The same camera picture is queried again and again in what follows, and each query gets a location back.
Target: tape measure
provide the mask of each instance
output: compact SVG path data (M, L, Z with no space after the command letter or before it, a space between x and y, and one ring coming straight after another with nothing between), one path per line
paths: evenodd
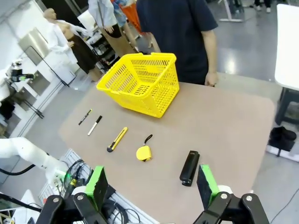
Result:
M152 158L151 150L150 150L150 147L146 145L146 142L148 140L150 140L152 137L153 137L152 134L149 137L147 137L146 140L144 141L143 146L137 150L136 157L138 160L143 161L143 162L151 160L151 158Z

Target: stapler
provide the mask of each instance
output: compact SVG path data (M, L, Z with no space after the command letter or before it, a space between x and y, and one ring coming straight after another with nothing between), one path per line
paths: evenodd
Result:
M190 151L184 164L182 173L179 177L184 186L190 187L192 185L198 160L199 153L196 151Z

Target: yellow basket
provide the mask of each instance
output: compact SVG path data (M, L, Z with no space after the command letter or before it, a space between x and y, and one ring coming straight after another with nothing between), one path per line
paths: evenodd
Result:
M97 89L120 106L160 118L179 85L174 54L128 54L101 79Z

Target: mannequin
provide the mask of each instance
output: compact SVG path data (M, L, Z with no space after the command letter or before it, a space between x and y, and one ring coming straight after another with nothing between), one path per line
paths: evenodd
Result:
M135 51L121 32L110 0L88 0L88 11L95 19L102 34L120 57Z
M66 54L72 64L77 63L93 81L99 81L103 74L96 66L98 60L77 33L78 31L88 35L88 31L66 21L57 20L52 8L44 12L44 18L51 24L48 33L49 48L58 54Z

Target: pen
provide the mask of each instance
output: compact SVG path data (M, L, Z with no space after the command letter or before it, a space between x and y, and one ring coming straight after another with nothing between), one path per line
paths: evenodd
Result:
M82 122L87 118L87 116L91 113L91 111L93 111L92 109L89 110L89 112L87 112L87 114L82 118L82 120L79 122L79 125L82 124Z
M91 133L93 132L93 130L95 129L96 125L100 122L101 119L102 119L102 116L99 116L99 118L98 118L97 121L93 124L93 127L90 129L89 133L87 134L88 136L91 135Z

